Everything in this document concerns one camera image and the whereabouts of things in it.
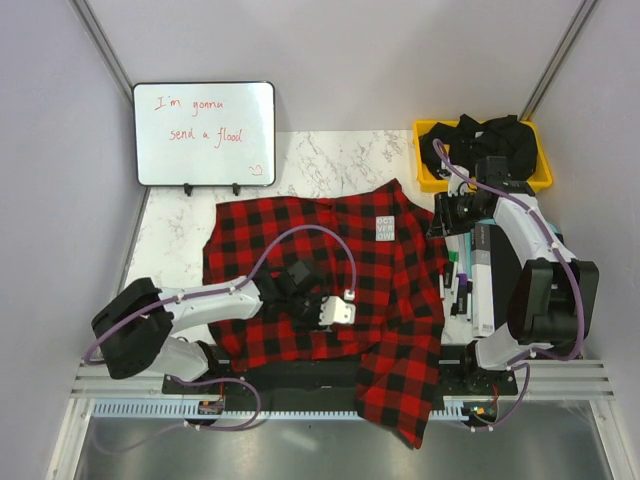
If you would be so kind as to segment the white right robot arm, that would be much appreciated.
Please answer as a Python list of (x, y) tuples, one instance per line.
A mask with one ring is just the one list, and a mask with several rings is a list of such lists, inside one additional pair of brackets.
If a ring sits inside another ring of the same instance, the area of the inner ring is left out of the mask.
[(595, 263), (579, 260), (558, 239), (530, 185), (509, 174), (506, 158), (480, 160), (473, 178), (448, 158), (442, 161), (452, 179), (474, 189), (436, 194), (429, 237), (467, 233), (491, 219), (506, 235), (521, 266), (505, 324), (467, 346), (465, 363), (457, 371), (460, 386), (481, 393), (493, 383), (494, 371), (516, 370), (537, 355), (558, 361), (577, 358), (595, 304), (599, 281)]

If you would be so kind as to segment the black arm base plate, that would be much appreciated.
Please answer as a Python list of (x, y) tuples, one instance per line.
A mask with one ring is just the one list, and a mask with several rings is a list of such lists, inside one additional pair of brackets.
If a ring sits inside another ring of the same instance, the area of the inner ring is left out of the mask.
[[(337, 360), (272, 363), (246, 372), (232, 371), (229, 358), (213, 348), (219, 361), (216, 375), (243, 378), (260, 393), (266, 412), (354, 412), (357, 356)], [(461, 346), (446, 346), (439, 361), (432, 411), (442, 411), (451, 397), (470, 401), (473, 397), (493, 399), (516, 396), (515, 376), (508, 372), (478, 370), (467, 376), (460, 365)]]

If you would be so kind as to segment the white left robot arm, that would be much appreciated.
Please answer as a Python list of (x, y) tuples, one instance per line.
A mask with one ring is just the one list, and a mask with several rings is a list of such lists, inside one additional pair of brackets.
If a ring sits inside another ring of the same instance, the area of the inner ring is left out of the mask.
[(145, 370), (178, 377), (198, 393), (219, 382), (219, 369), (201, 341), (183, 344), (175, 334), (227, 320), (284, 316), (303, 331), (329, 325), (335, 299), (324, 273), (311, 260), (287, 268), (259, 268), (218, 284), (159, 288), (135, 280), (91, 321), (101, 362), (114, 380)]

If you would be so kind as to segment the red black plaid shirt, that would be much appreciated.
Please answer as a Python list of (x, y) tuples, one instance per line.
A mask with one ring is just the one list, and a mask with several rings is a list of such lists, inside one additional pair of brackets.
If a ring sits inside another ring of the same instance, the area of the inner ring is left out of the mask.
[(335, 199), (270, 197), (221, 203), (203, 249), (203, 280), (271, 274), (300, 260), (319, 268), (314, 289), (355, 292), (352, 325), (297, 330), (286, 313), (210, 325), (238, 372), (283, 361), (358, 356), (354, 406), (364, 419), (420, 447), (433, 407), (444, 313), (445, 242), (429, 238), (432, 214), (391, 180)]

